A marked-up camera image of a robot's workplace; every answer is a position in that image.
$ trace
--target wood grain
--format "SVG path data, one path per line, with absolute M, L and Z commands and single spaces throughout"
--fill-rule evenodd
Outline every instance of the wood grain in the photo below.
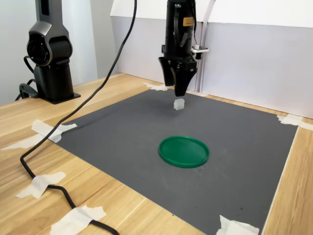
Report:
M 33 136 L 34 120 L 49 125 L 70 113 L 100 86 L 103 79 L 75 86 L 81 98 L 52 105 L 40 99 L 25 99 L 0 106 L 0 148 Z M 112 76 L 107 85 L 71 119 L 114 104 L 148 90 L 143 82 L 157 82 L 125 74 Z M 214 96 L 208 98 L 278 115 L 286 113 Z M 60 191 L 47 190 L 40 199 L 15 195 L 31 182 L 19 158 L 25 149 L 0 151 L 0 233 L 48 234 L 51 225 L 71 208 Z M 312 131 L 298 129 L 288 157 L 264 234 L 313 234 L 313 138 Z M 63 171 L 64 186 L 77 206 L 102 206 L 107 216 L 100 221 L 121 234 L 202 234 L 188 223 L 140 195 L 106 173 L 91 166 L 61 147 L 46 141 L 28 158 L 35 174 Z M 89 225 L 82 234 L 106 234 Z

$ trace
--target black cable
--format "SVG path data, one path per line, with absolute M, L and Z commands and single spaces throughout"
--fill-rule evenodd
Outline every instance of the black cable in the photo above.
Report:
M 35 81 L 34 78 L 30 79 L 30 80 L 27 82 L 27 84 L 30 85 L 32 82 L 36 83 L 36 81 Z M 22 95 L 19 94 L 18 97 L 16 97 L 15 101 L 18 101 L 18 100 L 21 98 L 21 96 L 22 96 Z
M 34 70 L 33 70 L 33 68 L 30 66 L 30 64 L 29 64 L 29 62 L 28 62 L 27 59 L 29 59 L 29 56 L 28 56 L 28 55 L 24 57 L 24 62 L 25 62 L 25 64 L 26 64 L 26 66 L 29 68 L 29 70 L 30 70 L 32 73 L 34 73 Z
M 33 68 L 30 66 L 30 64 L 29 64 L 29 62 L 28 62 L 27 59 L 29 59 L 29 56 L 28 56 L 28 55 L 27 55 L 27 56 L 24 56 L 24 62 L 25 62 L 25 64 L 26 64 L 26 66 L 29 68 L 29 70 L 30 70 L 32 73 L 34 73 L 34 70 L 33 70 Z M 35 82 L 35 80 L 34 80 L 34 79 L 30 79 L 27 84 L 30 85 L 32 82 Z M 15 101 L 18 101 L 20 98 L 21 98 L 21 94 L 19 94 L 18 97 L 16 97 Z
M 197 29 L 197 14 L 196 14 L 196 0 L 191 0 L 192 3 L 192 9 L 194 13 L 194 33 L 196 34 L 196 29 Z
M 127 33 L 127 35 L 126 35 L 124 41 L 123 41 L 122 44 L 121 44 L 121 47 L 120 47 L 120 49 L 119 49 L 119 51 L 118 51 L 118 54 L 117 54 L 117 56 L 116 56 L 116 59 L 114 60 L 113 65 L 112 65 L 112 67 L 111 67 L 111 69 L 110 69 L 110 71 L 109 71 L 109 73 L 108 73 L 106 79 L 105 79 L 104 82 L 101 84 L 101 86 L 98 87 L 98 88 L 95 90 L 95 92 L 94 92 L 88 99 L 86 99 L 80 106 L 78 106 L 72 113 L 70 113 L 70 114 L 67 115 L 66 117 L 62 118 L 62 119 L 55 125 L 55 127 L 54 127 L 38 144 L 36 144 L 34 147 L 32 147 L 31 149 L 29 149 L 26 153 L 24 153 L 24 154 L 21 156 L 20 161 L 21 161 L 22 165 L 24 166 L 25 170 L 28 172 L 28 174 L 29 174 L 32 178 L 35 178 L 36 175 L 35 175 L 35 174 L 31 171 L 31 169 L 28 167 L 28 165 L 27 165 L 27 163 L 25 162 L 24 158 L 25 158 L 27 155 L 29 155 L 31 152 L 33 152 L 35 149 L 37 149 L 40 145 L 42 145 L 42 144 L 51 136 L 51 134 L 60 126 L 60 124 L 61 124 L 62 122 L 64 122 L 65 120 L 67 120 L 68 118 L 70 118 L 71 116 L 73 116 L 75 113 L 77 113 L 77 111 L 79 111 L 85 104 L 87 104 L 87 102 L 90 101 L 90 100 L 104 87 L 104 85 L 107 83 L 107 81 L 108 81 L 108 79 L 109 79 L 109 77 L 110 77 L 110 75 L 111 75 L 111 73 L 112 73 L 112 71 L 113 71 L 113 69 L 114 69 L 114 67 L 115 67 L 115 65 L 116 65 L 116 63 L 117 63 L 119 57 L 120 57 L 120 55 L 121 55 L 122 49 L 123 49 L 123 47 L 124 47 L 124 45 L 125 45 L 125 43 L 126 43 L 128 37 L 129 37 L 130 33 L 131 33 L 132 29 L 133 29 L 134 22 L 135 22 L 135 19 L 136 19 L 136 12 L 137 12 L 137 0 L 134 0 L 134 14 L 133 14 L 133 19 L 132 19 L 132 23 L 131 23 L 130 29 L 129 29 L 129 31 L 128 31 L 128 33 Z M 61 190 L 61 191 L 63 192 L 65 198 L 67 199 L 68 203 L 70 204 L 70 206 L 71 206 L 72 208 L 75 208 L 75 207 L 76 207 L 75 204 L 74 204 L 74 202 L 73 202 L 72 199 L 70 198 L 70 196 L 69 196 L 69 194 L 68 194 L 68 192 L 66 191 L 65 188 L 63 188 L 63 187 L 61 187 L 61 186 L 57 186 L 57 185 L 48 185 L 48 188 Z M 98 221 L 92 220 L 92 221 L 90 222 L 90 224 L 93 224 L 93 225 L 98 226 L 98 227 L 100 227 L 100 228 L 102 228 L 102 229 L 105 229 L 105 230 L 109 231 L 110 233 L 112 233 L 112 234 L 114 234 L 114 235 L 119 235 L 118 231 L 116 231 L 115 229 L 109 227 L 108 225 L 105 225 L 105 224 L 100 223 L 100 222 L 98 222 Z

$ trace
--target white tape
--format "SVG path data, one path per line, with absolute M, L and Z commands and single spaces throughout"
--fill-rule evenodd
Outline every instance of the white tape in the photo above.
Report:
M 286 117 L 279 116 L 279 115 L 277 115 L 277 117 L 278 117 L 278 120 L 282 124 L 290 124 L 290 125 L 294 125 L 294 126 L 300 126 L 302 128 L 313 131 L 313 125 L 303 122 L 302 117 L 300 117 L 300 116 L 288 114 Z
M 258 235 L 259 229 L 249 224 L 228 220 L 220 215 L 221 228 L 216 235 Z
M 68 131 L 70 129 L 73 129 L 77 127 L 76 124 L 72 125 L 60 125 L 49 137 L 49 140 L 57 143 L 61 140 L 61 134 L 65 131 Z M 41 141 L 52 129 L 52 126 L 49 126 L 48 124 L 45 124 L 44 122 L 40 120 L 35 120 L 31 129 L 35 132 L 37 132 L 37 135 L 34 135 L 30 138 L 27 138 L 23 141 L 14 143 L 10 146 L 7 146 L 5 148 L 2 148 L 0 150 L 7 150 L 7 149 L 13 149 L 13 148 L 29 148 L 31 146 L 34 146 L 39 141 Z
M 144 84 L 146 84 L 146 87 L 150 87 L 151 90 L 167 91 L 167 89 L 168 89 L 168 88 L 165 86 L 165 84 L 162 84 L 162 85 L 159 85 L 159 86 L 152 85 L 152 84 L 149 84 L 149 83 L 146 83 L 146 82 L 144 82 Z
M 31 185 L 22 190 L 16 197 L 23 198 L 29 195 L 33 195 L 35 198 L 40 198 L 44 193 L 48 185 L 54 185 L 60 182 L 64 177 L 66 177 L 64 172 L 58 172 L 53 175 L 40 175 L 36 176 Z
M 53 224 L 51 227 L 51 235 L 75 235 L 85 229 L 88 224 L 94 219 L 99 220 L 106 216 L 102 207 L 74 208 L 67 213 L 60 221 Z

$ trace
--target white cube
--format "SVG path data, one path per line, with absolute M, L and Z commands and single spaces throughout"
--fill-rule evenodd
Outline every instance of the white cube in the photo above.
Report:
M 174 101 L 174 109 L 175 110 L 183 109 L 184 106 L 185 106 L 185 100 L 184 99 L 176 99 Z

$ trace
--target green disc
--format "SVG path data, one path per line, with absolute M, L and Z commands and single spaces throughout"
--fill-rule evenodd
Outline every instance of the green disc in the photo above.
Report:
M 164 161 L 182 168 L 198 167 L 209 159 L 208 147 L 188 136 L 166 138 L 160 143 L 158 152 Z

